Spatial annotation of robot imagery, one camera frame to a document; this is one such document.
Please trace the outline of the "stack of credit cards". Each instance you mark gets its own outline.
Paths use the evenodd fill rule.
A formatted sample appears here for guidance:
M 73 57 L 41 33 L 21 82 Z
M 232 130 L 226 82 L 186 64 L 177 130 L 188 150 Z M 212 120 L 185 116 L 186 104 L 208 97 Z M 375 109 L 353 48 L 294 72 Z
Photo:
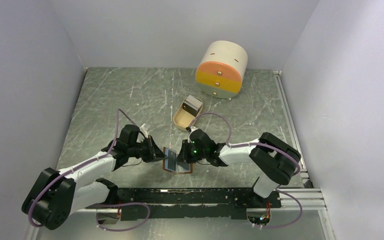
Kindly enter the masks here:
M 182 109 L 190 115 L 196 117 L 203 107 L 203 102 L 192 95 L 188 95 L 182 102 Z

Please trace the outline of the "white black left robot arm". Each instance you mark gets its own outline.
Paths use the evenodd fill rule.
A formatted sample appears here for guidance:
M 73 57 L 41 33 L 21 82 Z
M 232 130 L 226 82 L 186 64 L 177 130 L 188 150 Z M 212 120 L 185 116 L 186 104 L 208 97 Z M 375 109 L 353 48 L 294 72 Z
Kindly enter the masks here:
M 120 204 L 118 186 L 103 175 L 123 167 L 131 158 L 145 163 L 167 158 L 152 136 L 138 140 L 139 136 L 144 136 L 140 128 L 127 124 L 93 157 L 59 170 L 44 169 L 21 206 L 30 224 L 55 230 L 81 209 Z

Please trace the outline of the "brown leather card holder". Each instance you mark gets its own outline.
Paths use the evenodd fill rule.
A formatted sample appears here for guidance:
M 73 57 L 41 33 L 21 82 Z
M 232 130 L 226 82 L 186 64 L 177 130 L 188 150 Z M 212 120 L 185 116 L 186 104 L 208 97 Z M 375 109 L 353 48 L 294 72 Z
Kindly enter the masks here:
M 164 154 L 167 156 L 163 160 L 162 169 L 172 174 L 192 174 L 193 165 L 177 161 L 177 153 L 167 147 L 163 148 Z

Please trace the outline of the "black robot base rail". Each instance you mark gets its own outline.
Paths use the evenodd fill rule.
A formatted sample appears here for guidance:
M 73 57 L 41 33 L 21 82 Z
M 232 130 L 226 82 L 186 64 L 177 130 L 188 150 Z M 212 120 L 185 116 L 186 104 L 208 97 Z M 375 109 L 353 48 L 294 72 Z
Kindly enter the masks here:
M 130 203 L 144 203 L 150 208 L 150 214 L 143 206 Z M 116 197 L 109 203 L 96 203 L 95 209 L 111 208 L 114 204 L 124 204 L 121 208 L 121 220 L 143 219 L 183 219 L 183 218 L 231 218 L 247 219 L 247 211 L 267 208 L 281 208 L 280 195 L 272 191 L 263 198 L 250 187 L 222 188 L 126 188 L 120 187 Z

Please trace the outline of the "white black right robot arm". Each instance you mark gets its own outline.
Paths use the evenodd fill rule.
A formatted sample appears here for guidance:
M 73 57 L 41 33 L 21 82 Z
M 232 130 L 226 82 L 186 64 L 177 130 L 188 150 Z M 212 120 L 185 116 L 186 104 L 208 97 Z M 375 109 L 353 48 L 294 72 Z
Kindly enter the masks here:
M 194 129 L 188 139 L 183 140 L 176 161 L 192 164 L 200 160 L 206 160 L 214 167 L 254 163 L 262 172 L 249 197 L 255 207 L 262 207 L 277 187 L 288 185 L 301 171 L 301 154 L 269 132 L 248 142 L 229 144 L 216 143 L 201 129 Z

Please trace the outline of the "beige oval card tray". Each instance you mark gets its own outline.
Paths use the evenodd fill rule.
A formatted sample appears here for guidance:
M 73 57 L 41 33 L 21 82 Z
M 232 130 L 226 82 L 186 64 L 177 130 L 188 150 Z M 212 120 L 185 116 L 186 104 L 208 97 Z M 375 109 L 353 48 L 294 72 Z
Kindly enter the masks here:
M 202 112 L 202 109 L 203 109 L 203 106 L 204 106 L 204 102 L 203 102 L 203 106 L 201 108 L 201 110 L 199 111 L 199 114 L 197 116 L 193 116 L 189 113 L 187 113 L 185 110 L 182 109 L 182 103 L 180 104 L 180 107 L 178 108 L 178 110 L 176 111 L 176 113 L 174 114 L 174 117 L 172 118 L 173 120 L 173 123 L 174 125 L 180 129 L 180 130 L 183 130 L 185 131 L 187 127 L 189 126 L 192 126 L 193 125 L 193 120 L 199 115 L 201 114 Z

